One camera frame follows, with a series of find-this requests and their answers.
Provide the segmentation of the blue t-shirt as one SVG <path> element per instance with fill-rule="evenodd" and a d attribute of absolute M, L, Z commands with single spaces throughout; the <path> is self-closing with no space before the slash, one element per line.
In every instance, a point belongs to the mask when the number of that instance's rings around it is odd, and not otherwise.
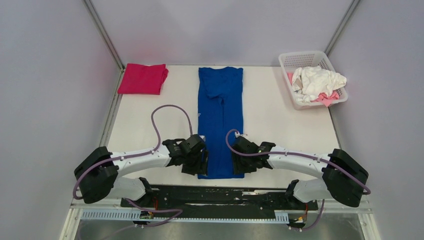
<path fill-rule="evenodd" d="M 244 130 L 243 71 L 235 67 L 198 69 L 197 132 L 205 136 L 209 152 L 206 179 L 245 176 L 234 173 L 232 152 L 227 143 L 232 144 L 235 137 L 226 136 L 231 129 Z"/>

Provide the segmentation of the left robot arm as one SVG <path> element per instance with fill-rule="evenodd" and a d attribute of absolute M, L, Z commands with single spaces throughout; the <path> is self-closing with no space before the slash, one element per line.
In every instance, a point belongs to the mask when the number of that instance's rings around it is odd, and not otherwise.
<path fill-rule="evenodd" d="M 206 175 L 208 151 L 206 138 L 193 134 L 187 139 L 167 139 L 157 148 L 131 152 L 110 152 L 105 146 L 96 148 L 74 170 L 76 188 L 74 199 L 93 204 L 103 199 L 127 198 L 140 206 L 149 206 L 153 193 L 148 181 L 126 176 L 152 168 L 181 166 L 182 173 Z"/>

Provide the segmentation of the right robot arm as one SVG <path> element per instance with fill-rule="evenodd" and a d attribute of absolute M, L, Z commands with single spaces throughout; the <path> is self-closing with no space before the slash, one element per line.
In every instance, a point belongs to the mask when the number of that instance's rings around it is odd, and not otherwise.
<path fill-rule="evenodd" d="M 327 199 L 357 208 L 362 196 L 371 194 L 366 185 L 368 172 L 342 149 L 335 148 L 328 154 L 305 153 L 288 150 L 273 142 L 264 141 L 257 145 L 243 135 L 236 136 L 234 143 L 227 146 L 237 173 L 266 168 L 312 176 L 310 180 L 292 180 L 286 188 L 285 201 L 292 209 Z"/>

